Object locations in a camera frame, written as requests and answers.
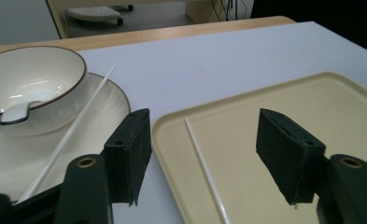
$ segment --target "floor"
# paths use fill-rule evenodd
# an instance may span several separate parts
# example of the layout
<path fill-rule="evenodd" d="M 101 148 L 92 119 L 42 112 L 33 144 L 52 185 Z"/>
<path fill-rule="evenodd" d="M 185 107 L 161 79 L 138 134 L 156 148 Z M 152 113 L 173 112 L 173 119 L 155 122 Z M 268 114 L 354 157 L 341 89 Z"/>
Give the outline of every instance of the floor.
<path fill-rule="evenodd" d="M 194 24 L 185 14 L 184 2 L 135 5 L 133 11 L 129 11 L 128 7 L 113 8 L 121 14 L 123 25 L 118 26 L 117 21 L 91 22 L 70 18 L 69 35 L 106 35 Z"/>

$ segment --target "chopstick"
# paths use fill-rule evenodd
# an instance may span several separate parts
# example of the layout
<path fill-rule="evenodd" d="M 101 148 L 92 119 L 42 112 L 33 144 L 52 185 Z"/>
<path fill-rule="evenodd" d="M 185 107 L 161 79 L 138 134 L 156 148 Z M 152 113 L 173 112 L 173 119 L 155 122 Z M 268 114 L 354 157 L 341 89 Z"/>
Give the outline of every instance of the chopstick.
<path fill-rule="evenodd" d="M 202 153 L 202 150 L 200 148 L 200 145 L 198 144 L 197 139 L 195 138 L 194 131 L 192 130 L 191 125 L 189 123 L 189 119 L 184 118 L 184 122 L 186 124 L 186 128 L 189 130 L 191 141 L 194 144 L 195 151 L 197 152 L 197 156 L 200 159 L 200 163 L 201 163 L 201 166 L 204 170 L 206 180 L 207 180 L 207 182 L 209 184 L 209 187 L 212 191 L 212 195 L 215 198 L 216 203 L 218 204 L 219 214 L 223 218 L 223 223 L 230 224 L 231 222 L 229 220 L 229 217 L 227 216 L 227 212 L 226 212 L 226 209 L 224 208 L 224 204 L 223 204 L 223 201 L 221 200 L 220 194 L 218 192 L 218 188 L 216 187 L 216 184 L 213 180 L 213 177 L 210 174 L 209 167 L 207 166 L 207 163 L 206 163 L 205 157 Z"/>
<path fill-rule="evenodd" d="M 76 119 L 73 121 L 70 128 L 67 130 L 67 132 L 64 134 L 64 137 L 59 142 L 56 148 L 52 151 L 51 155 L 49 156 L 49 159 L 44 163 L 43 167 L 41 168 L 40 172 L 35 177 L 34 181 L 26 188 L 26 190 L 23 192 L 22 196 L 18 200 L 18 203 L 21 203 L 30 197 L 34 196 L 37 192 L 38 188 L 40 187 L 41 183 L 49 173 L 49 170 L 54 165 L 54 163 L 57 161 L 59 155 L 61 154 L 62 149 L 64 148 L 64 145 L 66 142 L 70 139 L 73 132 L 76 130 L 77 126 L 80 124 L 80 122 L 85 117 L 85 114 L 91 107 L 92 102 L 98 95 L 99 91 L 104 87 L 105 83 L 108 81 L 110 75 L 113 73 L 114 68 L 116 65 L 113 65 L 113 67 L 110 69 L 108 74 L 105 76 L 105 78 L 102 80 L 102 82 L 99 84 L 98 88 L 95 90 L 93 95 L 91 96 L 90 100 L 87 102 L 87 104 L 84 105 L 83 109 L 80 111 Z"/>

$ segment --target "bowl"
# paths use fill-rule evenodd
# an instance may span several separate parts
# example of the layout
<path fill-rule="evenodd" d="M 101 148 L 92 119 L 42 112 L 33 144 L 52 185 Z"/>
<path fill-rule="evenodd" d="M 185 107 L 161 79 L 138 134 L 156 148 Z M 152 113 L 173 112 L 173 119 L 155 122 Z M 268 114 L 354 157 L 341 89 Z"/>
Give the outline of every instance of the bowl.
<path fill-rule="evenodd" d="M 87 65 L 70 49 L 29 47 L 0 53 L 0 132 L 50 133 L 89 98 Z"/>

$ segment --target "table surface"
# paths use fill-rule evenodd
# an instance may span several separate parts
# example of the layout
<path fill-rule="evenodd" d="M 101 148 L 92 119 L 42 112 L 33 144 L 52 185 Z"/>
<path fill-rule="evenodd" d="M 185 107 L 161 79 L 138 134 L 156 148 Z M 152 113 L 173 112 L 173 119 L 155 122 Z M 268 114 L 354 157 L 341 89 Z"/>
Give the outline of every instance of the table surface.
<path fill-rule="evenodd" d="M 264 26 L 272 27 L 248 30 Z M 95 74 L 118 63 L 111 80 L 125 91 L 132 110 L 150 108 L 152 122 L 187 106 L 324 71 L 367 89 L 367 50 L 313 22 L 283 17 L 3 46 L 0 51 L 38 45 L 78 50 Z M 137 207 L 113 204 L 117 223 L 183 222 L 155 155 L 142 187 Z"/>

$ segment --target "plate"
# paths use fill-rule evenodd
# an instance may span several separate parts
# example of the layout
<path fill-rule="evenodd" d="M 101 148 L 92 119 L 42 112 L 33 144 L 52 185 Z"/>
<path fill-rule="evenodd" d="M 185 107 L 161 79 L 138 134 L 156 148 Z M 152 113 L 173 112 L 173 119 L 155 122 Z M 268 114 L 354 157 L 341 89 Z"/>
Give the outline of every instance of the plate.
<path fill-rule="evenodd" d="M 153 150 L 186 223 L 222 219 L 185 118 L 232 223 L 318 223 L 317 198 L 289 206 L 257 155 L 260 108 L 296 121 L 327 146 L 327 158 L 347 154 L 367 161 L 367 90 L 333 73 L 165 115 L 152 127 Z"/>
<path fill-rule="evenodd" d="M 94 92 L 102 77 L 90 74 Z M 64 181 L 67 164 L 85 154 L 99 154 L 108 137 L 130 113 L 128 99 L 118 85 L 109 80 L 78 125 L 59 159 L 55 162 L 38 192 L 52 188 Z M 0 133 L 0 193 L 11 201 L 20 198 L 39 169 L 58 145 L 72 122 L 53 133 L 38 136 L 10 136 Z"/>

